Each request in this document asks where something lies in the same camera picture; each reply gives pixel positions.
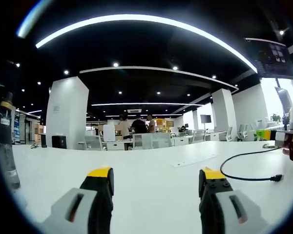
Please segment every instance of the ceiling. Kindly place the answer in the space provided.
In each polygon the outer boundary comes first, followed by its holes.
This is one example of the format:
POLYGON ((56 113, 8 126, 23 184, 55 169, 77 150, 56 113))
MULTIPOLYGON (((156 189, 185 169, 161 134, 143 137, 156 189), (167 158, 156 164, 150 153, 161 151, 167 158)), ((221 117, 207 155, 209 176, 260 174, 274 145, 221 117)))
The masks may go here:
MULTIPOLYGON (((56 0, 41 15, 25 39, 13 38, 6 47, 8 60, 21 64, 15 71, 18 73, 18 82, 14 105, 26 112, 43 110, 44 117, 49 87, 53 81, 67 77, 63 71, 68 70, 69 76, 78 76, 89 88, 87 112, 96 119, 104 120, 107 119, 106 115, 119 115, 126 109, 138 108, 143 113, 148 110, 152 114, 171 114, 180 106, 91 105, 116 102, 190 103, 207 93, 228 87, 167 71, 119 69, 79 72, 110 67, 114 62, 120 66, 168 69, 177 66, 178 70, 206 77, 216 75, 217 80, 235 85, 232 80, 250 69, 231 52, 200 35, 174 26, 145 21, 88 25, 61 35, 39 49, 34 46, 65 26, 112 14, 153 15, 190 24, 224 41, 250 61, 245 37, 277 41, 276 33, 255 1, 56 0)), ((276 20, 280 29, 285 27, 278 17, 276 20)), ((293 44, 290 33, 284 35, 283 43, 287 46, 293 44)), ((252 75, 237 84, 240 90, 244 90, 258 83, 258 77, 252 75)), ((208 97, 197 104, 210 101, 208 97)))

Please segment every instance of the speaker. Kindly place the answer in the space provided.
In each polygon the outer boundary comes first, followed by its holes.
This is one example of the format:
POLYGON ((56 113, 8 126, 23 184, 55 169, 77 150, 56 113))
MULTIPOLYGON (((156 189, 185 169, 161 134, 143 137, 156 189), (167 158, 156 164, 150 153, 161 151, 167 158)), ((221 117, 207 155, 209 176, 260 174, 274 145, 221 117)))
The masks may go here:
POLYGON ((41 134, 41 147, 47 148, 47 140, 45 134, 41 134))
POLYGON ((66 136, 52 136, 52 147, 67 149, 66 146, 66 136))

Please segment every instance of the cable plug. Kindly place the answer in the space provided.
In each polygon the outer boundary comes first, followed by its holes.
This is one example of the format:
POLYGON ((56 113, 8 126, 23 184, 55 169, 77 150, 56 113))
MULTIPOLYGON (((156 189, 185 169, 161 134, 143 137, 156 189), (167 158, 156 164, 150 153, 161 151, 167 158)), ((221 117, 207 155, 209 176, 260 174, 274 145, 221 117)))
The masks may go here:
POLYGON ((270 181, 275 181, 275 182, 279 182, 281 179, 282 179, 282 175, 275 175, 275 176, 272 176, 270 177, 270 181))

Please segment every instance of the television screen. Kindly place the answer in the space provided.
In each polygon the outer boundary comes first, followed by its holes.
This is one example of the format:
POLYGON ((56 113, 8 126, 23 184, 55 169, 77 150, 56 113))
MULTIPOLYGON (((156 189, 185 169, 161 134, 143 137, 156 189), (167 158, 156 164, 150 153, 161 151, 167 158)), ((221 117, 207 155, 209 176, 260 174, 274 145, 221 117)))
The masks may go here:
POLYGON ((201 123, 211 123, 210 115, 201 115, 201 123))
POLYGON ((286 89, 281 89, 278 87, 275 87, 275 89, 279 95, 284 113, 286 114, 289 113, 290 108, 292 107, 292 102, 291 102, 288 91, 286 89))
POLYGON ((245 38, 260 78, 293 79, 293 62, 286 45, 270 40, 245 38))

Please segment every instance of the column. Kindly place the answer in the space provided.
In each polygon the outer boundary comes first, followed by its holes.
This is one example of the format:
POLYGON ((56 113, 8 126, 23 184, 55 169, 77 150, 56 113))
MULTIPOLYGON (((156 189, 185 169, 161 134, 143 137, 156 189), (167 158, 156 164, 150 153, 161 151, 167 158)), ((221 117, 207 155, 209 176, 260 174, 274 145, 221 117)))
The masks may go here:
POLYGON ((68 149, 77 149, 84 141, 89 89, 78 77, 53 82, 46 115, 46 141, 52 146, 52 136, 66 136, 68 149))
POLYGON ((237 129, 231 92, 226 89, 220 89, 212 93, 212 97, 217 130, 226 131, 228 127, 232 127, 231 136, 235 139, 237 129))

